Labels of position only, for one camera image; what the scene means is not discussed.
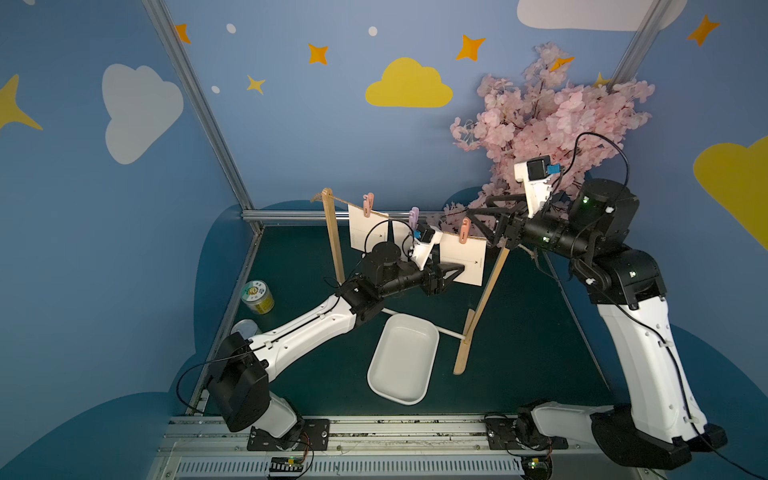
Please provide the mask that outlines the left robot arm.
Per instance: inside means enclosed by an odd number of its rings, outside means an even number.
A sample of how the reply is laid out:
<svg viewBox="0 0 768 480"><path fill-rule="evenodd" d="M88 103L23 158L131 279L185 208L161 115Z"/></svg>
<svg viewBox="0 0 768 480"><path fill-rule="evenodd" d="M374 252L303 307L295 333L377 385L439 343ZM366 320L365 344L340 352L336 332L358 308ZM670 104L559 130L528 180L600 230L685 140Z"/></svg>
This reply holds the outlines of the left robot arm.
<svg viewBox="0 0 768 480"><path fill-rule="evenodd" d="M277 397L270 383L296 360L378 315L385 299L419 288L428 296L447 289L465 270L441 262L430 251L403 260L400 248L379 243L359 262L361 270L343 281L325 301L273 330L244 338L235 332L207 361L204 382L228 429L240 432L267 415Z"/></svg>

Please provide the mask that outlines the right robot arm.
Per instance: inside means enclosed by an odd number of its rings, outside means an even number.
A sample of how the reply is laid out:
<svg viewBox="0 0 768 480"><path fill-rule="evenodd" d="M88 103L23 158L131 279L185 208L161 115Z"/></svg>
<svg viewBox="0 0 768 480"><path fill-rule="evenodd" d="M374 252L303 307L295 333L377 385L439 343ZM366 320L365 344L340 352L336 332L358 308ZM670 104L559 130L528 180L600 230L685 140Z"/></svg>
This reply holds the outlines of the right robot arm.
<svg viewBox="0 0 768 480"><path fill-rule="evenodd" d="M525 405L518 411L519 442L530 448L555 438L585 442L620 466L661 470L725 446L725 430L707 420L681 365L659 266L624 242L638 198L620 182L590 179L565 217L523 206L520 195L512 199L516 205L505 208L505 197L491 197L466 215L493 244L527 243L568 259L609 330L630 397L600 407Z"/></svg>

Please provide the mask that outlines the purple clothespin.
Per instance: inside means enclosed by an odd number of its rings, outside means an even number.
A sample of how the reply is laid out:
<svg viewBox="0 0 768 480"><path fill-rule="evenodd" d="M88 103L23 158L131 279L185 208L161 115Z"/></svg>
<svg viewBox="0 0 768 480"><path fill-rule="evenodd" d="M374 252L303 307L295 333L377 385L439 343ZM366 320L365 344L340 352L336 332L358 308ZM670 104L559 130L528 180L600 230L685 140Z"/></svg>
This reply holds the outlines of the purple clothespin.
<svg viewBox="0 0 768 480"><path fill-rule="evenodd" d="M419 208L412 207L408 213L408 224L409 224L409 228L412 231L416 231L418 229L419 216L420 216Z"/></svg>

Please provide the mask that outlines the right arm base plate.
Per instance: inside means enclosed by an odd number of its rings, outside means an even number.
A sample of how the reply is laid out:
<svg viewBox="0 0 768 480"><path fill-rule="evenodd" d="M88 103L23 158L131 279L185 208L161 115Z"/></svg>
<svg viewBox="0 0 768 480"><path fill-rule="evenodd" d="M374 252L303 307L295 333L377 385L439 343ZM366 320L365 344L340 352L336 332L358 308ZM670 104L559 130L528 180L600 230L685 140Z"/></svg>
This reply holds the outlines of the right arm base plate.
<svg viewBox="0 0 768 480"><path fill-rule="evenodd" d="M483 417L483 423L491 450L523 449L548 452L550 449L567 450L569 447L568 441L563 437L542 434L529 416L490 414Z"/></svg>

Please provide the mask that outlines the white postcard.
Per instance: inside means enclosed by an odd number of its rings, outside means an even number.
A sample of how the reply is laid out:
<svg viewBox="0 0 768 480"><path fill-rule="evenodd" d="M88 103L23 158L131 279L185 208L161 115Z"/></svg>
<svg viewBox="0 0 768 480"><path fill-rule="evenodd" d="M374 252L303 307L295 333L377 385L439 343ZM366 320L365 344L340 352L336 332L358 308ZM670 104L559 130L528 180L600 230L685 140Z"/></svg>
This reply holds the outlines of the white postcard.
<svg viewBox="0 0 768 480"><path fill-rule="evenodd" d="M360 207L348 206L350 246L352 249L368 252L375 245L388 240L389 217L372 212L368 217Z"/></svg>
<svg viewBox="0 0 768 480"><path fill-rule="evenodd" d="M469 237L460 242L456 234L444 233L440 240L440 259L443 263L457 263L464 266L455 282L481 286L483 282L487 241L484 238Z"/></svg>
<svg viewBox="0 0 768 480"><path fill-rule="evenodd" d="M408 255L413 246L413 237L410 226L401 220L394 220L392 224L394 242L401 249L403 255Z"/></svg>

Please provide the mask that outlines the salmon clothespin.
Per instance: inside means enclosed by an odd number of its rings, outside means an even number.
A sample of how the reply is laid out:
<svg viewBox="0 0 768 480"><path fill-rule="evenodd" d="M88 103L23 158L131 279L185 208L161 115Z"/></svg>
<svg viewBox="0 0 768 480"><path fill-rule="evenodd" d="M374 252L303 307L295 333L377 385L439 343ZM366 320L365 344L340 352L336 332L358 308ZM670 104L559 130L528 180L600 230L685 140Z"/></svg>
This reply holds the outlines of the salmon clothespin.
<svg viewBox="0 0 768 480"><path fill-rule="evenodd" d="M462 219L462 223L459 230L459 243L466 244L470 239L472 228L472 221L468 217Z"/></svg>

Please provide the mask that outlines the light pink clothespin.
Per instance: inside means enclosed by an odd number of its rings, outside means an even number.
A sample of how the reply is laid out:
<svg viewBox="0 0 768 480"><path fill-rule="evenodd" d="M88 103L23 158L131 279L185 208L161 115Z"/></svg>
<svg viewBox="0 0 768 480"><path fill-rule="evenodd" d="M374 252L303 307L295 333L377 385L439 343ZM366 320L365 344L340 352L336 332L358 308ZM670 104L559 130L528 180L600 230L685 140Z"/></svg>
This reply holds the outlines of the light pink clothespin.
<svg viewBox="0 0 768 480"><path fill-rule="evenodd" d="M373 212L375 196L372 192L369 192L363 196L363 215L369 218Z"/></svg>

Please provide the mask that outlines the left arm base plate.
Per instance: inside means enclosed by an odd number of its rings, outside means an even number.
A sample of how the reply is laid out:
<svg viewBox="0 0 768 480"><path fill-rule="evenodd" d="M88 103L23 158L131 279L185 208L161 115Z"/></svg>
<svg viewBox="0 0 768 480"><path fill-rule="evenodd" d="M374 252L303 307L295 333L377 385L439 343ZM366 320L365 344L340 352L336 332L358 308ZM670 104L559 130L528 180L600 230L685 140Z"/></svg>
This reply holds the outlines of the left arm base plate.
<svg viewBox="0 0 768 480"><path fill-rule="evenodd" d="M262 429L251 427L248 451L293 451L299 449L326 451L330 440L330 420L301 419L284 436L274 437Z"/></svg>

